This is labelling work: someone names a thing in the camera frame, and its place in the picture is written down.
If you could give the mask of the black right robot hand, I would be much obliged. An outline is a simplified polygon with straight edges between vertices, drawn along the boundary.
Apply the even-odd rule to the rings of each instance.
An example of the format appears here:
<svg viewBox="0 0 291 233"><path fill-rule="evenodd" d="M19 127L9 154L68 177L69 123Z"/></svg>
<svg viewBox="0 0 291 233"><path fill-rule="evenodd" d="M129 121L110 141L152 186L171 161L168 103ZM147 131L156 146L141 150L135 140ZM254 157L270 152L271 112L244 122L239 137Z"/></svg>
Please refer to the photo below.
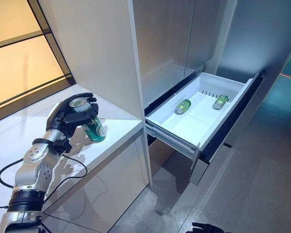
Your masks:
<svg viewBox="0 0 291 233"><path fill-rule="evenodd" d="M193 233L224 233L223 229L211 224L193 222L192 226Z"/></svg>

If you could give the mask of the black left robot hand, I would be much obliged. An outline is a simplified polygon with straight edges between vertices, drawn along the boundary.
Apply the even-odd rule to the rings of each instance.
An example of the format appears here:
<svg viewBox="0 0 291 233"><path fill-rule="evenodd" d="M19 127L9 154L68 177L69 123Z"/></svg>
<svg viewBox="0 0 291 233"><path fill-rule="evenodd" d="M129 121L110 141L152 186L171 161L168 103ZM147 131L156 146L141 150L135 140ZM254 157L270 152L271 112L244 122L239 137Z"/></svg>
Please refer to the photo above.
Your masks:
<svg viewBox="0 0 291 233"><path fill-rule="evenodd" d="M85 98L85 100L89 102L91 108L78 113L75 112L69 104L72 100L77 98ZM58 130L69 139L73 136L78 126L90 123L94 117L98 115L98 109L97 99L94 97L93 93L87 92L73 95L60 102L48 117L46 132Z"/></svg>

